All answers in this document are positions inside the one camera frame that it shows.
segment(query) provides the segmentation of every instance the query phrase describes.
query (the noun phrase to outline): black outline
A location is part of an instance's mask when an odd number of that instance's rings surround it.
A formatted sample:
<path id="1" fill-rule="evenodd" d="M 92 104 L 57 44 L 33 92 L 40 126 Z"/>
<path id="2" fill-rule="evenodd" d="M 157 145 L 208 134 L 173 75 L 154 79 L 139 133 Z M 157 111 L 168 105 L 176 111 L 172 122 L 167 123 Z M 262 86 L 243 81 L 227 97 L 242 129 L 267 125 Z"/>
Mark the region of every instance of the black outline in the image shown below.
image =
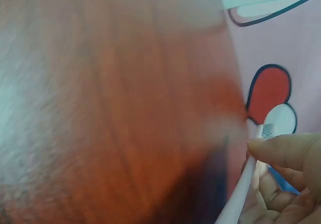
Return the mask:
<path id="1" fill-rule="evenodd" d="M 300 0 L 300 1 L 298 1 L 298 2 L 296 2 L 296 3 L 294 3 L 294 4 L 290 5 L 290 6 L 288 6 L 288 7 L 286 7 L 286 8 L 283 8 L 283 9 L 277 11 L 277 12 L 274 12 L 274 13 L 268 15 L 268 16 L 265 16 L 265 17 L 262 17 L 262 18 L 260 18 L 260 19 L 253 20 L 253 21 L 250 21 L 250 22 L 244 22 L 244 23 L 239 23 L 239 22 L 237 22 L 237 21 L 233 18 L 232 14 L 231 14 L 231 9 L 228 9 L 228 13 L 229 13 L 230 19 L 232 20 L 232 22 L 233 22 L 234 24 L 236 24 L 236 25 L 239 26 L 239 27 L 248 27 L 248 26 L 253 26 L 253 25 L 256 25 L 256 24 L 259 24 L 259 23 L 268 21 L 268 20 L 270 20 L 270 19 L 272 19 L 272 18 L 275 18 L 275 17 L 277 17 L 277 16 L 280 16 L 280 15 L 282 15 L 283 13 L 286 13 L 286 12 L 288 12 L 288 11 L 296 8 L 296 7 L 298 7 L 299 5 L 301 5 L 301 4 L 303 4 L 303 3 L 307 2 L 307 1 L 309 1 L 309 0 Z"/>
<path id="2" fill-rule="evenodd" d="M 261 74 L 264 70 L 266 70 L 266 69 L 268 69 L 268 68 L 277 68 L 277 69 L 280 69 L 281 71 L 285 72 L 285 74 L 286 74 L 287 77 L 288 77 L 288 81 L 289 81 L 289 93 L 288 93 L 285 101 L 283 102 L 283 104 L 288 105 L 288 106 L 293 110 L 293 112 L 294 112 L 294 116 L 295 116 L 295 126 L 294 126 L 294 130 L 293 130 L 292 133 L 295 133 L 296 127 L 297 127 L 297 114 L 296 114 L 294 108 L 288 103 L 288 101 L 289 101 L 289 99 L 290 99 L 290 97 L 291 97 L 291 93 L 292 93 L 292 80 L 291 80 L 291 76 L 290 76 L 290 74 L 288 73 L 288 71 L 287 71 L 284 67 L 282 67 L 282 66 L 280 66 L 280 65 L 277 65 L 277 64 L 266 64 L 266 65 L 260 67 L 260 68 L 257 70 L 257 72 L 255 73 L 255 75 L 254 75 L 254 77 L 253 77 L 253 79 L 252 79 L 252 82 L 251 82 L 251 86 L 250 86 L 250 89 L 249 89 L 249 94 L 248 94 L 247 101 L 246 101 L 246 105 L 245 105 L 245 110 L 246 110 L 246 112 L 248 113 L 249 106 L 250 106 L 250 104 L 251 104 L 251 98 L 252 98 L 252 94 L 253 94 L 253 89 L 254 89 L 254 86 L 255 86 L 255 84 L 256 84 L 256 81 L 257 81 L 258 77 L 260 76 L 260 74 Z M 256 125 L 258 125 L 258 123 L 257 123 L 250 115 L 248 115 L 247 118 L 248 118 L 249 120 L 253 121 Z"/>

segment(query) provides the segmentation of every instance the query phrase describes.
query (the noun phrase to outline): hand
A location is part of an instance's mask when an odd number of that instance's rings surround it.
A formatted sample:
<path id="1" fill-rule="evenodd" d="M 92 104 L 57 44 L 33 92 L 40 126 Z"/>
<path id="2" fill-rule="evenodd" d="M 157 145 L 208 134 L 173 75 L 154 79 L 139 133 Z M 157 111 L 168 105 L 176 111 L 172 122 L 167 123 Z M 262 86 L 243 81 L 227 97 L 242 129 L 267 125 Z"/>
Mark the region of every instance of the hand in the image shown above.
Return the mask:
<path id="1" fill-rule="evenodd" d="M 239 224 L 321 223 L 321 134 L 251 140 L 248 150 L 258 162 Z M 263 162 L 300 195 L 282 191 Z"/>

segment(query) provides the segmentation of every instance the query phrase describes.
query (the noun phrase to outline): reddish-brown wood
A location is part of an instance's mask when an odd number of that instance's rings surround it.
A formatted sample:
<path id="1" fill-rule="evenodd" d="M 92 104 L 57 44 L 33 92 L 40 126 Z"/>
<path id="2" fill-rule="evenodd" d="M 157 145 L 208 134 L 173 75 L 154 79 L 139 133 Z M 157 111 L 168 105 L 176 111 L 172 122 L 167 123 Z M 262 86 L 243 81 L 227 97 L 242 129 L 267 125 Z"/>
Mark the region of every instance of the reddish-brown wood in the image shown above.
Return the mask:
<path id="1" fill-rule="evenodd" d="M 183 223 L 243 115 L 218 8 L 0 0 L 0 223 Z"/>

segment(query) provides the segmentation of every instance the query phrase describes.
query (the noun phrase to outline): wood grain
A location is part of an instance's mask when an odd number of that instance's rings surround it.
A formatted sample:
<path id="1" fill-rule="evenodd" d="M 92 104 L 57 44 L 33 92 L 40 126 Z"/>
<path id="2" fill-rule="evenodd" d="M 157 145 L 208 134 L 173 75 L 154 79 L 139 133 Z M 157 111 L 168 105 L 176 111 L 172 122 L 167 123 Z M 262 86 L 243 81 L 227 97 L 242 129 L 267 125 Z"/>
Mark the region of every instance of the wood grain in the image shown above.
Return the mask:
<path id="1" fill-rule="evenodd" d="M 0 46 L 1 224 L 188 223 L 244 114 L 218 0 L 0 0 Z"/>

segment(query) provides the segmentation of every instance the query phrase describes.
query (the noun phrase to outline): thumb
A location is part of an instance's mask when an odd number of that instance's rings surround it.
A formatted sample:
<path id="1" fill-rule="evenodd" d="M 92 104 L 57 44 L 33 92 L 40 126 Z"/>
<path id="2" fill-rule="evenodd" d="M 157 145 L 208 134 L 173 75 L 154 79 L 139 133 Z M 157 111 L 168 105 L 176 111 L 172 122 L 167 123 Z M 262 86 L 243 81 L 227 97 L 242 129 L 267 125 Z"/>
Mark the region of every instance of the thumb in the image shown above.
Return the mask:
<path id="1" fill-rule="evenodd" d="M 321 134 L 277 136 L 250 140 L 249 152 L 270 165 L 302 171 L 311 193 L 321 200 Z"/>

